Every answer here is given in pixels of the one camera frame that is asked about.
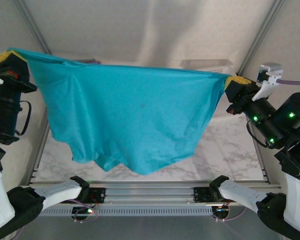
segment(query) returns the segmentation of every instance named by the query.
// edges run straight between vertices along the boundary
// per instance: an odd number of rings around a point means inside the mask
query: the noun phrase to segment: white ceiling panel
[[[230,59],[237,68],[272,0],[26,0],[53,54],[175,67]]]

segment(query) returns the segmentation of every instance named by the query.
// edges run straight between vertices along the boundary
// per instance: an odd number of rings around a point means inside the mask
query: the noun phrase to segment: marble surface
[[[105,172],[94,162],[74,162],[69,146],[55,141],[49,132],[34,181],[63,181],[74,175],[87,181],[210,181],[221,174],[234,180],[263,180],[245,124],[245,116],[212,119],[194,156],[143,176],[123,165]]]

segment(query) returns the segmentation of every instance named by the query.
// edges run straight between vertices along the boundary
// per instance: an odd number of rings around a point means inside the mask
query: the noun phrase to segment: white marble tabletop
[[[109,172],[96,163],[72,161],[69,146],[49,132],[35,182],[64,181],[78,175],[86,181],[210,181],[219,175],[233,180],[263,180],[245,116],[209,123],[195,155],[149,175],[139,175],[124,165]]]

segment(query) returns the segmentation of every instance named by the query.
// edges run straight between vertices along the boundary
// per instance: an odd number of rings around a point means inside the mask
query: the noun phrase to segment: teal cloth
[[[74,161],[105,171],[124,164],[146,175],[192,156],[228,76],[13,50],[28,61],[53,138],[70,146]]]

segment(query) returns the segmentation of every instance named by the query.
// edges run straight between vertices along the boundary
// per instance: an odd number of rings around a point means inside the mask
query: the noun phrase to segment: black cable
[[[15,130],[15,133],[18,136],[24,135],[24,133],[28,129],[30,118],[31,118],[31,113],[32,113],[32,105],[31,105],[31,103],[29,101],[20,101],[20,103],[21,102],[27,102],[27,104],[29,105],[29,112],[28,112],[28,116],[26,117],[26,121],[25,121],[24,128],[23,128],[22,132],[20,133],[19,131]]]
[[[251,130],[250,130],[250,127],[249,127],[249,122],[250,122],[250,121],[248,121],[248,122],[246,123],[246,129],[247,129],[248,133],[250,134],[250,136],[251,136],[258,144],[260,144],[262,147],[268,148],[268,147],[269,147],[269,144],[268,144],[267,142],[265,142],[265,144],[262,143],[259,139],[256,138],[256,136],[254,136],[254,135],[252,134],[252,132],[251,132]]]

